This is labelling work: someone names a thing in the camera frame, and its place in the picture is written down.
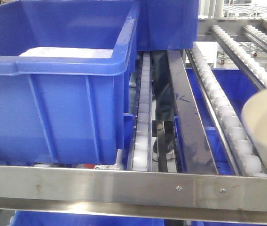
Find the blue plastic bin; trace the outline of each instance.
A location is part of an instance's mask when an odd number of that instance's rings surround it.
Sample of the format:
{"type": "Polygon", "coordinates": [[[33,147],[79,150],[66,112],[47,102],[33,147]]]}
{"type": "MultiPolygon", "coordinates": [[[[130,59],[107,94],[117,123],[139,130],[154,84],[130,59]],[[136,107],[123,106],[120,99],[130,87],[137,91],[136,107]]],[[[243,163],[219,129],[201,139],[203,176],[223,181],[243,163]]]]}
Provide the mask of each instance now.
{"type": "Polygon", "coordinates": [[[199,0],[140,0],[138,50],[192,48],[199,0]]]}
{"type": "Polygon", "coordinates": [[[164,226],[164,220],[18,211],[10,226],[164,226]]]}
{"type": "Polygon", "coordinates": [[[0,6],[0,161],[114,164],[124,142],[138,14],[132,1],[21,0],[0,6]],[[113,54],[19,57],[44,46],[113,54]]]}

